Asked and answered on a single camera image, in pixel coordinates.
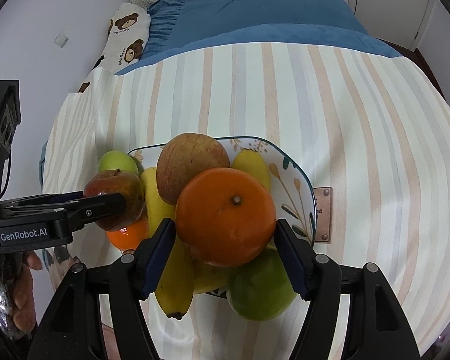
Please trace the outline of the person left hand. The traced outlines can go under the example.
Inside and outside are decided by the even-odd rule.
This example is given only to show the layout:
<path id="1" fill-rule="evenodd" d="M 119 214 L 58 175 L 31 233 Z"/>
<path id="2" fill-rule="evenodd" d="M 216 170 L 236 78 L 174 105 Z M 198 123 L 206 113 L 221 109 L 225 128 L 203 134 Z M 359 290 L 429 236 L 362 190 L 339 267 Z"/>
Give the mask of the person left hand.
<path id="1" fill-rule="evenodd" d="M 13 322 L 19 330 L 25 333 L 30 333 L 36 324 L 31 270 L 40 271 L 42 267 L 42 262 L 34 251 L 25 252 L 21 274 L 12 289 Z"/>

